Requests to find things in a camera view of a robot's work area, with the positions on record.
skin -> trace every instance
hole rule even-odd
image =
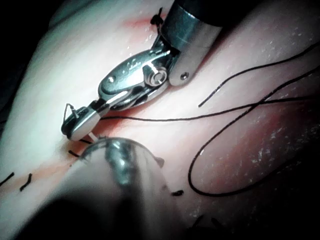
[[[68,150],[80,155],[87,147],[68,141],[60,132],[66,103],[79,108],[96,99],[99,82],[109,71],[152,45],[157,29],[150,19],[160,7],[164,17],[172,3],[123,2],[83,2],[83,7],[66,2],[39,42],[0,142],[0,180],[15,173],[0,187],[1,239],[11,238],[63,181],[70,164],[77,160]],[[198,107],[229,76],[289,58],[320,41],[319,24],[320,11],[312,1],[263,2],[217,41],[188,85],[171,87],[150,103],[108,116],[174,119],[257,102],[280,84],[316,68],[320,49],[242,74]],[[316,71],[271,99],[318,94],[319,77]],[[219,194],[267,176],[318,139],[316,109],[310,101],[256,108],[203,150],[191,172],[193,185],[202,192]],[[188,171],[194,156],[244,111],[185,122],[104,120],[93,133],[132,139],[163,158],[162,174],[168,188],[184,191],[176,203],[186,226],[204,214],[203,226],[209,226],[214,216],[231,229],[241,221],[250,223],[257,209],[273,204],[277,189],[291,174],[281,172],[261,187],[222,198],[203,196],[190,188]],[[29,173],[33,174],[31,184],[20,192]]]

metal screw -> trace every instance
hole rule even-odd
[[[159,67],[157,73],[152,73],[146,80],[146,83],[150,86],[156,87],[161,85],[168,77],[167,70],[164,67]]]
[[[184,73],[181,74],[180,79],[183,81],[183,80],[186,80],[188,77],[189,77],[189,73],[185,71]]]

